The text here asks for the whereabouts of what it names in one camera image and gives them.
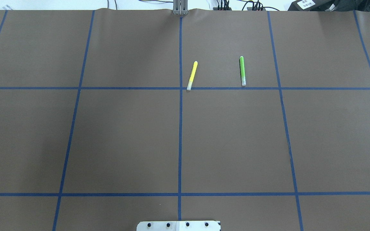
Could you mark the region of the yellow highlighter marker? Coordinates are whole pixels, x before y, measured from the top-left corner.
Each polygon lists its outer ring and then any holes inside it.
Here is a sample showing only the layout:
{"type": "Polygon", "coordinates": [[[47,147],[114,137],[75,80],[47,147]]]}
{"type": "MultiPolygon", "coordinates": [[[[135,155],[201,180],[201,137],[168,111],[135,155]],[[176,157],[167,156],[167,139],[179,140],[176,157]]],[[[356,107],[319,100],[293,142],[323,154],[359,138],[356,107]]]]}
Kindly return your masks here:
{"type": "Polygon", "coordinates": [[[187,91],[191,91],[191,88],[192,88],[192,85],[193,85],[193,82],[194,82],[194,77],[196,75],[197,66],[198,66],[198,61],[194,61],[192,69],[191,69],[188,85],[186,87],[187,91]]]}

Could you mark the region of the green highlighter marker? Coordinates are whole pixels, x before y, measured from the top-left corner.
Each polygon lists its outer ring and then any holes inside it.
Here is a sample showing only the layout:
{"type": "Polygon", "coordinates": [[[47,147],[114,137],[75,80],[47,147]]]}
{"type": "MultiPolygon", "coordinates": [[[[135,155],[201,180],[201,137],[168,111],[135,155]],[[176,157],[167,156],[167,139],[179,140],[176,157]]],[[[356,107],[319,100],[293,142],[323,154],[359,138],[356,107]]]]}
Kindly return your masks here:
{"type": "Polygon", "coordinates": [[[239,57],[240,65],[240,76],[241,76],[241,86],[246,86],[246,73],[245,73],[245,59],[243,56],[239,57]]]}

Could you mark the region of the brown paper table mat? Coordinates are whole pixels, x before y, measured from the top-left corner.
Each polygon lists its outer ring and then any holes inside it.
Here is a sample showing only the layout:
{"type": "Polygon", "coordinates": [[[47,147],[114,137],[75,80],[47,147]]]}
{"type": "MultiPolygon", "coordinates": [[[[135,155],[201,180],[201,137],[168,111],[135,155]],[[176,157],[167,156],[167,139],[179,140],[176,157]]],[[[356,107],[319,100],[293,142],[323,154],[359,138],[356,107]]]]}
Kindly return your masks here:
{"type": "Polygon", "coordinates": [[[370,231],[370,12],[0,10],[0,231],[178,220],[370,231]]]}

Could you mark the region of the black power adapter box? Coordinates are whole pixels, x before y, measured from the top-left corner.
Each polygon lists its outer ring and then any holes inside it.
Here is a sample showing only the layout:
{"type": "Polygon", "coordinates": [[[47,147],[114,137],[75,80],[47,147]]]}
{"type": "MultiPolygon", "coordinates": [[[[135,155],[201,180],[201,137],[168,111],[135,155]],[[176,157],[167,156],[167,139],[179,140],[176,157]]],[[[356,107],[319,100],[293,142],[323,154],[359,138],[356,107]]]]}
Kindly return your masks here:
{"type": "Polygon", "coordinates": [[[331,11],[338,3],[339,0],[295,0],[288,11],[331,11]]]}

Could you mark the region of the aluminium frame post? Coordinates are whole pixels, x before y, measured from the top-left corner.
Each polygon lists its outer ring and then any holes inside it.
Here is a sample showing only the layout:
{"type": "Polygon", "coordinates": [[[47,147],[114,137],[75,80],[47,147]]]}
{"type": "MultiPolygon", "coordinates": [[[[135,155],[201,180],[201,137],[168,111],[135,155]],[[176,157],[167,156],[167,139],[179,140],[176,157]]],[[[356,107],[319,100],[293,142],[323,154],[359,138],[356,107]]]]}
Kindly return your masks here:
{"type": "Polygon", "coordinates": [[[188,0],[172,0],[173,15],[185,16],[188,14],[188,0]]]}

